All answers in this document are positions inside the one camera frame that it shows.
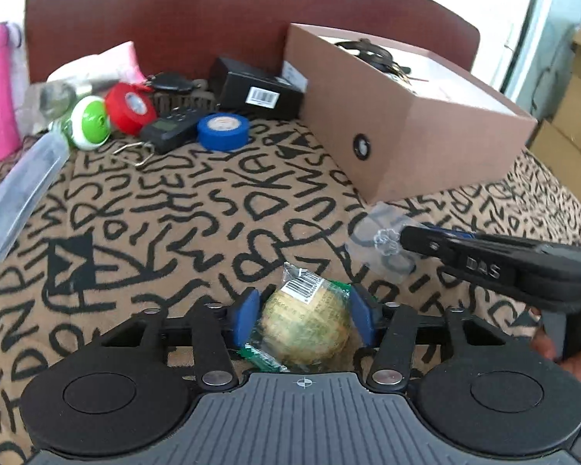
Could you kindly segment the person right hand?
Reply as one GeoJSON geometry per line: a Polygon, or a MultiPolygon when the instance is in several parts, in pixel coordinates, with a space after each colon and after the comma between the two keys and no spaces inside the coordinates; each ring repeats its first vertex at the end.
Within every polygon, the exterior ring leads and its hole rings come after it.
{"type": "MultiPolygon", "coordinates": [[[[535,332],[531,340],[531,348],[548,360],[557,360],[555,345],[543,329],[535,332]]],[[[581,351],[566,360],[560,360],[559,365],[581,382],[581,351]]]]}

